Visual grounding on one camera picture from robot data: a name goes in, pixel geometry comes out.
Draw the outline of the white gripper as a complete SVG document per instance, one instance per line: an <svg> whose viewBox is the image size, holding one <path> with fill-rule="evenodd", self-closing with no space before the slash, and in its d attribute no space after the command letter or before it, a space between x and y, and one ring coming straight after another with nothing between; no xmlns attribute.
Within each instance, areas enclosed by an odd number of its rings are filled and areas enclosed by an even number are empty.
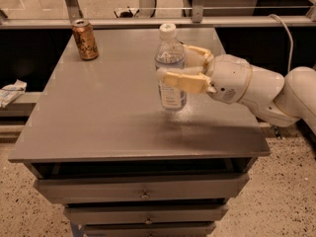
<svg viewBox="0 0 316 237"><path fill-rule="evenodd" d="M183 45L185 68L159 67L156 76L163 84L187 93L209 96L225 104L237 103L246 92L252 76L250 63L230 54L214 57L203 47Z"/></svg>

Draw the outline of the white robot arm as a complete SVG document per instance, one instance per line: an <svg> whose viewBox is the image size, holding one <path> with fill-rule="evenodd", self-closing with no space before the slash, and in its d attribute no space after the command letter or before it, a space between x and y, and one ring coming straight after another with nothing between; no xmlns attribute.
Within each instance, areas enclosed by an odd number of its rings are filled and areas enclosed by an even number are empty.
<svg viewBox="0 0 316 237"><path fill-rule="evenodd" d="M156 54L157 77L171 87L246 106L257 118L280 127L304 120L316 133L316 71L300 66L286 75L230 54L181 44Z"/></svg>

